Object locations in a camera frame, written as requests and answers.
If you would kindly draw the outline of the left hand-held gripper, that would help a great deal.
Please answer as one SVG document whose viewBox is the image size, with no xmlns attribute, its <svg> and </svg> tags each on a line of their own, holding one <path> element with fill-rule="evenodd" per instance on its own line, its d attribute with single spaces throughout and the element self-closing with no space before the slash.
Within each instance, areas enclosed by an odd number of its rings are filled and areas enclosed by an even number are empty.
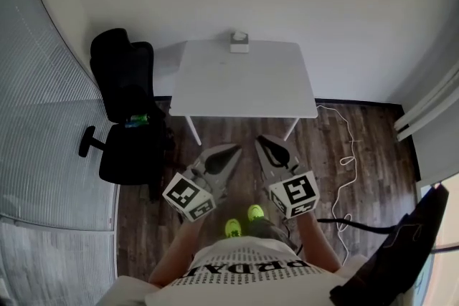
<svg viewBox="0 0 459 306">
<path fill-rule="evenodd" d="M 185 219 L 197 221 L 216 209 L 240 156 L 241 147 L 234 143 L 204 150 L 194 165 L 175 174 L 163 197 Z"/>
</svg>

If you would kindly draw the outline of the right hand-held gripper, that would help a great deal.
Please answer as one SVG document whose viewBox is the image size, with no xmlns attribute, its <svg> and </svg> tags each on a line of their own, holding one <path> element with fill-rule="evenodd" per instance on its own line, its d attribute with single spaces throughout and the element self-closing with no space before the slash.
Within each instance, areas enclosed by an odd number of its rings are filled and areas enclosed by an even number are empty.
<svg viewBox="0 0 459 306">
<path fill-rule="evenodd" d="M 292 171 L 300 164 L 296 147 L 274 135 L 257 136 L 255 149 L 262 173 L 268 182 L 280 178 L 284 170 Z M 268 195 L 286 219 L 313 211 L 320 199 L 313 171 L 269 185 Z"/>
</svg>

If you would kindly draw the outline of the white and grey tissue box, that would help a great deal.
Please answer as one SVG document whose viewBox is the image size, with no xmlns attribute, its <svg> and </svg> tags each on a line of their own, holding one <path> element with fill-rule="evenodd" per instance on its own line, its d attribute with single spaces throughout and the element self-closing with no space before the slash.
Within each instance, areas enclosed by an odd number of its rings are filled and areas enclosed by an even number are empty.
<svg viewBox="0 0 459 306">
<path fill-rule="evenodd" d="M 232 33 L 230 35 L 230 43 L 229 43 L 230 52 L 231 53 L 242 53 L 242 54 L 248 53 L 250 50 L 248 34 L 246 33 L 247 37 L 244 40 L 237 41 L 232 38 Z"/>
</svg>

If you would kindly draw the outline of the person's left forearm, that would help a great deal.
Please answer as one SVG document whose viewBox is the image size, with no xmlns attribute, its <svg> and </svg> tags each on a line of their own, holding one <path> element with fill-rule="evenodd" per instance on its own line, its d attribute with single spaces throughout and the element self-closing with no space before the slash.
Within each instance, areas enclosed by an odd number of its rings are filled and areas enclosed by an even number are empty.
<svg viewBox="0 0 459 306">
<path fill-rule="evenodd" d="M 199 233 L 205 218 L 194 222 L 184 222 L 176 233 L 171 245 L 153 269 L 148 281 L 159 287 L 165 287 L 175 279 L 182 277 L 191 264 L 191 256 L 199 246 Z"/>
</svg>

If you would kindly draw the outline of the person's right forearm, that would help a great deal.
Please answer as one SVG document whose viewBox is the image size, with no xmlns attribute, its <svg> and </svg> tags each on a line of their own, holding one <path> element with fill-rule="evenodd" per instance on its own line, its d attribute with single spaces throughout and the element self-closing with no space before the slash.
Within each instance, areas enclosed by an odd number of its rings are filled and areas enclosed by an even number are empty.
<svg viewBox="0 0 459 306">
<path fill-rule="evenodd" d="M 313 212 L 309 211 L 297 216 L 296 222 L 307 263 L 331 273 L 339 271 L 341 268 L 339 258 L 320 228 Z"/>
</svg>

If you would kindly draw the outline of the white table leg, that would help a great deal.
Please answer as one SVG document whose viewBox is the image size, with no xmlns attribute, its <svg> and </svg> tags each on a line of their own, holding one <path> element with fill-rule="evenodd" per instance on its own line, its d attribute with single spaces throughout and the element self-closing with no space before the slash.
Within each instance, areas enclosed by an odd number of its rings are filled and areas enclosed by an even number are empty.
<svg viewBox="0 0 459 306">
<path fill-rule="evenodd" d="M 287 132 L 285 133 L 285 135 L 283 137 L 283 140 L 287 140 L 290 137 L 291 133 L 294 131 L 294 129 L 295 129 L 296 125 L 298 124 L 299 120 L 300 120 L 300 118 L 295 118 L 293 120 L 293 122 L 290 124 Z"/>
<path fill-rule="evenodd" d="M 201 139 L 199 137 L 197 129 L 195 128 L 195 125 L 194 125 L 194 123 L 192 121 L 192 118 L 190 116 L 186 116 L 185 119 L 186 119 L 186 122 L 188 123 L 189 129 L 190 129 L 192 135 L 194 136 L 194 139 L 195 139 L 197 145 L 201 146 L 202 145 L 202 141 L 201 141 Z"/>
</svg>

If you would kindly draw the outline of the neon yellow shoe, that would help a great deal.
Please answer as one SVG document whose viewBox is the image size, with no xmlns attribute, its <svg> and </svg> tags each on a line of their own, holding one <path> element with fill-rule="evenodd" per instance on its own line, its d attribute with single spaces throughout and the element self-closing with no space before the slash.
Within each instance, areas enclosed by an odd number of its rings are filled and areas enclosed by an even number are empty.
<svg viewBox="0 0 459 306">
<path fill-rule="evenodd" d="M 261 206 L 253 204 L 247 210 L 247 217 L 249 222 L 253 222 L 258 219 L 264 219 L 265 214 Z"/>
<path fill-rule="evenodd" d="M 224 233 L 227 238 L 241 237 L 242 227 L 237 219 L 229 219 L 224 227 Z"/>
</svg>

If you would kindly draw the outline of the dark grey trousers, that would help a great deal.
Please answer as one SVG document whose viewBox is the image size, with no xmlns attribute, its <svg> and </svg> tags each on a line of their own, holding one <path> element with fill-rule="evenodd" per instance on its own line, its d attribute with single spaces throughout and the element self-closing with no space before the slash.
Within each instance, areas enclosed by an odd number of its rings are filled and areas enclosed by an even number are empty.
<svg viewBox="0 0 459 306">
<path fill-rule="evenodd" d="M 246 228 L 245 236 L 255 238 L 256 245 L 268 249 L 295 255 L 297 246 L 290 240 L 289 236 L 265 218 L 257 218 L 251 221 Z"/>
</svg>

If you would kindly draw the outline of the white printed t-shirt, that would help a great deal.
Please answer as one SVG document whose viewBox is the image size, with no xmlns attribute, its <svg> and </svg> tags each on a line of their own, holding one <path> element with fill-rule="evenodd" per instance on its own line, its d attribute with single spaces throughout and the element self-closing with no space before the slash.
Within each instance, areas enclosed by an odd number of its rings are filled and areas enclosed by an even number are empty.
<svg viewBox="0 0 459 306">
<path fill-rule="evenodd" d="M 333 306 L 330 291 L 365 260 L 353 257 L 331 273 L 274 239 L 224 239 L 201 249 L 171 284 L 121 276 L 96 306 Z"/>
</svg>

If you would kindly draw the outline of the black office chair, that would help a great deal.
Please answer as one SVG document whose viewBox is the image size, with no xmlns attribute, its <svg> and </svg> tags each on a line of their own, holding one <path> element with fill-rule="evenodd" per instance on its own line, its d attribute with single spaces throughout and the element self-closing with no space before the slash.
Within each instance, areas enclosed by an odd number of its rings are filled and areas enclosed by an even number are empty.
<svg viewBox="0 0 459 306">
<path fill-rule="evenodd" d="M 131 42 L 123 28 L 109 29 L 90 45 L 90 68 L 113 124 L 105 142 L 94 138 L 89 126 L 80 141 L 84 158 L 91 147 L 101 150 L 99 177 L 120 186 L 148 186 L 151 201 L 159 199 L 166 152 L 175 147 L 174 134 L 153 93 L 154 50 L 148 42 Z M 125 128 L 133 115 L 148 122 Z"/>
</svg>

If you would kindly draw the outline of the black bag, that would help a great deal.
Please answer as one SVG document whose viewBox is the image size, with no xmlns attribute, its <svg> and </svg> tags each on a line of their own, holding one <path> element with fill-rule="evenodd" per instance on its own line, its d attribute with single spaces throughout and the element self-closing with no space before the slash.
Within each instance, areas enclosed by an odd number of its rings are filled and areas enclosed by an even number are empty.
<svg viewBox="0 0 459 306">
<path fill-rule="evenodd" d="M 386 230 L 388 237 L 344 284 L 330 291 L 335 306 L 390 306 L 415 283 L 431 250 L 448 202 L 444 185 L 433 186 L 411 214 Z"/>
</svg>

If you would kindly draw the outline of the grey window blinds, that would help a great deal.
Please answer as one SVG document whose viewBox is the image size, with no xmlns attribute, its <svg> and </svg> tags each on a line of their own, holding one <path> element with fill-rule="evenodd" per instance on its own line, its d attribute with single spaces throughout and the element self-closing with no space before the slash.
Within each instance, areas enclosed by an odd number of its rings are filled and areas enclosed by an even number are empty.
<svg viewBox="0 0 459 306">
<path fill-rule="evenodd" d="M 114 282 L 118 189 L 101 153 L 100 93 L 41 0 L 0 0 L 0 297 L 13 305 L 94 306 Z"/>
</svg>

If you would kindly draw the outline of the white wall pipes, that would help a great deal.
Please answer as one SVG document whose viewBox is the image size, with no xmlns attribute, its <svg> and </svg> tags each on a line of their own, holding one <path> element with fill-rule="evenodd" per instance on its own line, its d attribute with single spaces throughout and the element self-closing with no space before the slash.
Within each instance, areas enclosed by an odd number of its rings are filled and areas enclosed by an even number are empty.
<svg viewBox="0 0 459 306">
<path fill-rule="evenodd" d="M 459 60 L 419 102 L 394 123 L 399 142 L 431 123 L 459 100 Z"/>
</svg>

